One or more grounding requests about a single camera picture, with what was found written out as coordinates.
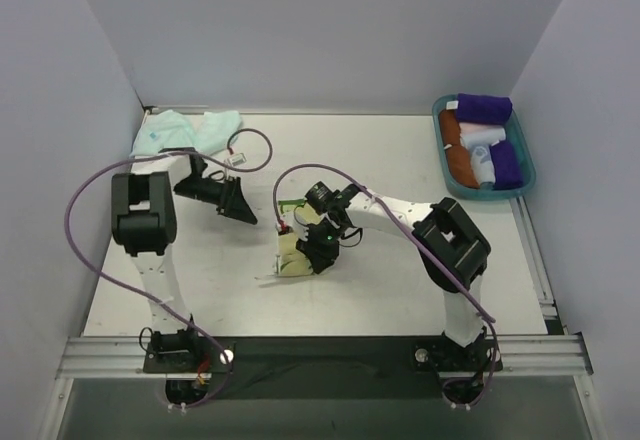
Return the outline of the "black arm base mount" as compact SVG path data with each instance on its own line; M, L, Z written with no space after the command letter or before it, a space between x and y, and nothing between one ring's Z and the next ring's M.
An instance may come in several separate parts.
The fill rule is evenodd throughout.
M169 402L405 400L473 405L503 369L495 340L461 347L443 335L224 337L216 349L171 340L146 347L143 373L164 379Z

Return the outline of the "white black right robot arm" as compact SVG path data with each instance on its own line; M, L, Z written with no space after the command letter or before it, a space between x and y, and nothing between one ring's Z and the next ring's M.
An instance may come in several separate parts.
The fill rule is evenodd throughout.
M445 197L416 203L363 191L354 184L332 191L322 182L306 193L305 200L320 221L304 227L296 249L315 274L333 266L349 229L376 230L410 241L429 278L443 291L445 361L458 370L477 361L476 340L483 323L493 318L481 307L474 284L484 275L491 246L457 201Z

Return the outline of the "green and yellow patterned towel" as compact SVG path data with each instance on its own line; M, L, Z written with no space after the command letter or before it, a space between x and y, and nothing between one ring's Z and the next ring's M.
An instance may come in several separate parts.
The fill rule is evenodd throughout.
M303 199L278 202L281 220L286 228L277 234L275 274L278 277L305 277L313 275L310 260L296 244L306 239L306 226L318 224L321 217Z

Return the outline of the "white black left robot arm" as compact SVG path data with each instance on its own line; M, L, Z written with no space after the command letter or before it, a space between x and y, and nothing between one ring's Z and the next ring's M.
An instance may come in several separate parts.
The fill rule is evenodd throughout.
M147 354L188 372L208 354L205 339L192 326L181 294L172 245L177 239L176 195L215 207L216 213L249 225L258 223L244 198L241 180L206 175L205 160L192 150L168 150L138 172L111 180L111 232L142 280L152 314Z

